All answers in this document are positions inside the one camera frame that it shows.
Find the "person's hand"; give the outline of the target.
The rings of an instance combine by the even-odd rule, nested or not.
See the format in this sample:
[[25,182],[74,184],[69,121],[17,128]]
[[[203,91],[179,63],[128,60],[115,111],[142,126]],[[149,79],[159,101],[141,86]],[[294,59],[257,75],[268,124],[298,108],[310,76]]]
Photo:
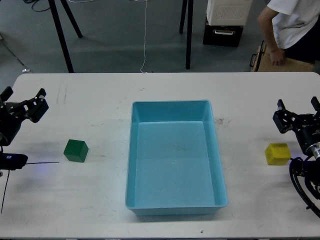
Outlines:
[[283,49],[272,49],[269,51],[269,55],[272,66],[282,66],[285,63],[286,57]]

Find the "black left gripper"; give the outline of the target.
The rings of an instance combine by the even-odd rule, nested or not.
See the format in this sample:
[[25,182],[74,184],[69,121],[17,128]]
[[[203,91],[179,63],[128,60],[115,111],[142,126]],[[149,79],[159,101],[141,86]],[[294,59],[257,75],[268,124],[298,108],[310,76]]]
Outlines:
[[[7,86],[0,94],[0,102],[5,103],[13,94],[13,89]],[[0,107],[0,145],[9,146],[24,120],[38,123],[49,105],[45,100],[47,95],[44,88],[41,88],[33,99],[20,103],[8,102]]]

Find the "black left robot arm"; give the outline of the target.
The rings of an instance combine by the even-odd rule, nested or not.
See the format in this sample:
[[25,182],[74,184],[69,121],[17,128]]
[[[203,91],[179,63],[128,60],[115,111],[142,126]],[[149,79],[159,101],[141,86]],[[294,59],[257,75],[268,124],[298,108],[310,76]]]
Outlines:
[[49,109],[44,88],[35,97],[22,102],[9,102],[13,93],[13,89],[8,86],[0,94],[0,169],[8,171],[22,169],[28,157],[25,154],[4,153],[3,147],[12,143],[24,120],[37,123]]

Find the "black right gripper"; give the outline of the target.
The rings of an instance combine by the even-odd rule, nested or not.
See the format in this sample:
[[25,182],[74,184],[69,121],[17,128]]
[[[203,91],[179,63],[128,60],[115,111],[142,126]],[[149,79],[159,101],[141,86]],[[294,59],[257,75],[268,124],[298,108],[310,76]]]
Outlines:
[[273,121],[281,134],[288,131],[295,133],[298,144],[304,155],[320,154],[320,102],[316,96],[310,100],[315,114],[296,114],[286,110],[282,99],[277,101],[277,111]]

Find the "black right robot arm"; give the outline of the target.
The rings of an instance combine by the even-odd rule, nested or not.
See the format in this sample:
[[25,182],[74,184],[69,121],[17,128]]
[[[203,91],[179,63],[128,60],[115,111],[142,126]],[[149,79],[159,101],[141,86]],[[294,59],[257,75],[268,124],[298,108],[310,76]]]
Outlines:
[[295,133],[306,158],[290,159],[289,176],[295,190],[306,203],[306,209],[312,210],[319,217],[320,209],[306,194],[298,179],[304,178],[304,185],[310,194],[316,200],[320,199],[320,102],[315,96],[310,102],[316,113],[296,114],[287,110],[283,101],[279,99],[272,119],[281,134],[288,131]]

